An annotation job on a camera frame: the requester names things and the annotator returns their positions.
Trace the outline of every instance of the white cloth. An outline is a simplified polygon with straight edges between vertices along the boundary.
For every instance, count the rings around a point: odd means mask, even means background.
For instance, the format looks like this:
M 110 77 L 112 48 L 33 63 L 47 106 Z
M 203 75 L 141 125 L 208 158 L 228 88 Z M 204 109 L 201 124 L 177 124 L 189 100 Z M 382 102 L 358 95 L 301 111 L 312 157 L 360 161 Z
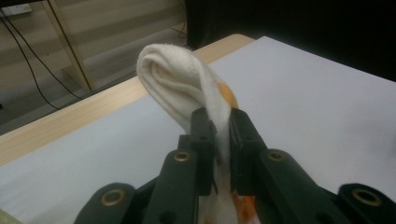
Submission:
M 229 181 L 229 129 L 231 108 L 221 95 L 222 80 L 191 51 L 171 45 L 145 47 L 137 61 L 137 74 L 151 96 L 190 133 L 191 113 L 206 107 L 214 122 L 219 148 L 215 162 L 214 193 L 200 200 L 199 223 L 238 223 Z

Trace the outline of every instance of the towel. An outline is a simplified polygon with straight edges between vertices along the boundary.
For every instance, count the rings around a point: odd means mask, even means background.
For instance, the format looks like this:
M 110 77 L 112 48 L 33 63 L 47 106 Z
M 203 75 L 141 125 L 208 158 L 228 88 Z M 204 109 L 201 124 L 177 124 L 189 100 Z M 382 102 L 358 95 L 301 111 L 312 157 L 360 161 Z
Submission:
M 205 107 L 216 126 L 218 146 L 215 181 L 218 194 L 200 197 L 199 224 L 260 223 L 254 198 L 240 197 L 230 187 L 231 107 L 238 107 L 231 89 L 193 52 L 172 45 L 149 45 L 140 53 L 137 75 L 148 93 L 190 133 L 191 113 Z

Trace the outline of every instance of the white towel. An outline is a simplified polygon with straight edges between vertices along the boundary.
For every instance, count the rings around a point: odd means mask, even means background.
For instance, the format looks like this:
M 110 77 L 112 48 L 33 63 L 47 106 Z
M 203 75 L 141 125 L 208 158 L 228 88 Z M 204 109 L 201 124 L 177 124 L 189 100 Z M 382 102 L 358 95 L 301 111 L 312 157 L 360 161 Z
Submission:
M 212 190 L 210 196 L 200 198 L 198 223 L 258 223 L 255 211 L 250 211 L 251 198 L 238 197 L 230 188 L 228 123 L 231 106 L 237 103 L 228 86 L 191 51 L 172 45 L 145 47 L 137 61 L 137 74 L 148 93 L 186 133 L 190 133 L 191 113 L 202 106 L 216 126 L 219 194 Z

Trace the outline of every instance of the folded cloth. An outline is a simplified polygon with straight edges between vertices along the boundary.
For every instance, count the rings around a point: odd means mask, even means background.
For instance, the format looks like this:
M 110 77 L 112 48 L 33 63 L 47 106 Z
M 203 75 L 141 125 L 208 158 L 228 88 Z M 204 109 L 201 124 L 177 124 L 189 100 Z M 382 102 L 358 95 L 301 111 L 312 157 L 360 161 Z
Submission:
M 145 47 L 137 60 L 137 74 L 148 93 L 190 133 L 191 113 L 205 107 L 216 126 L 219 148 L 215 181 L 219 194 L 200 198 L 198 223 L 260 223 L 254 199 L 239 197 L 230 188 L 229 117 L 237 102 L 230 88 L 191 51 L 172 45 Z

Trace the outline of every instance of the white surface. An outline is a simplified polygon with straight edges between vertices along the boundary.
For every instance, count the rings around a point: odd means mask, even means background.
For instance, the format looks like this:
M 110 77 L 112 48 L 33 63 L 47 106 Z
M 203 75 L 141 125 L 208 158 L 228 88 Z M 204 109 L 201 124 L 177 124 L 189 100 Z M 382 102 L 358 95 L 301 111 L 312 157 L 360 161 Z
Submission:
M 396 200 L 396 84 L 262 38 L 211 66 L 268 147 L 322 187 L 360 182 Z M 72 223 L 112 182 L 156 176 L 181 128 L 148 96 L 0 168 L 0 207 L 25 223 Z

